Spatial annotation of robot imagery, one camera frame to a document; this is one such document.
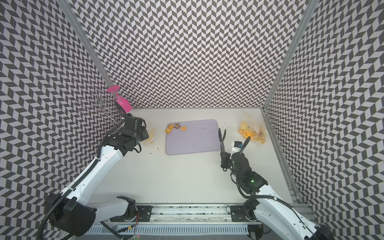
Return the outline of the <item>steel black-tipped tongs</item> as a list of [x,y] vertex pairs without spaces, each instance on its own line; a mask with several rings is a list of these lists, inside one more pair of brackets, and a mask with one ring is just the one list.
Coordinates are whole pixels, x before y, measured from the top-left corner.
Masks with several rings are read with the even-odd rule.
[[229,168],[229,161],[230,161],[230,154],[226,152],[225,150],[225,144],[224,140],[226,137],[226,131],[224,130],[224,133],[222,134],[221,129],[219,128],[219,141],[220,141],[220,157],[221,157],[221,168],[223,169],[224,172],[226,172]]

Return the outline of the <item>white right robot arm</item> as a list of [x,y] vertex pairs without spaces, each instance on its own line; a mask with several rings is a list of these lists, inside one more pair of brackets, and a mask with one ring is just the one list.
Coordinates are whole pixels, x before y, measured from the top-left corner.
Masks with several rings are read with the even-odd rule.
[[280,198],[276,191],[261,175],[250,167],[244,154],[249,143],[235,141],[231,153],[225,151],[220,140],[221,168],[231,171],[232,177],[244,202],[245,215],[251,221],[266,224],[284,240],[333,240],[332,231],[317,225],[300,214],[294,207]]

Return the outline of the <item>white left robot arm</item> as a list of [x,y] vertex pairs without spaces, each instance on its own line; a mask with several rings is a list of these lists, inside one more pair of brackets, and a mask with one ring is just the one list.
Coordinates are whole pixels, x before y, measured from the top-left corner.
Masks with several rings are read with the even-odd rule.
[[118,196],[106,203],[91,204],[95,189],[112,167],[128,152],[140,153],[140,143],[149,138],[144,119],[125,115],[118,125],[102,140],[97,155],[79,176],[58,194],[45,199],[45,216],[37,231],[37,239],[44,238],[47,223],[68,233],[65,239],[84,235],[95,223],[118,217],[122,220],[139,219],[136,201]]

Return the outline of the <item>clear resealable bag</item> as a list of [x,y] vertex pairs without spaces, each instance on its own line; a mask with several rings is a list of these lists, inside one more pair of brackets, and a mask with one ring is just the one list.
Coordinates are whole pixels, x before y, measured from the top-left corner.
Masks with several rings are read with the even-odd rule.
[[257,133],[255,135],[255,141],[263,145],[268,138],[268,133],[266,131],[265,125],[262,122],[255,122],[254,131]]

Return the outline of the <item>clear bag yellow chick print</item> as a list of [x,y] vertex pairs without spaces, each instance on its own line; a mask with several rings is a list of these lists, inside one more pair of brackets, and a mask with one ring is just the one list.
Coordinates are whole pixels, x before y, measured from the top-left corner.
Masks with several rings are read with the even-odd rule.
[[156,137],[156,128],[150,128],[148,130],[149,138],[143,141],[143,146],[144,147],[150,147],[154,144],[155,142],[155,137]]

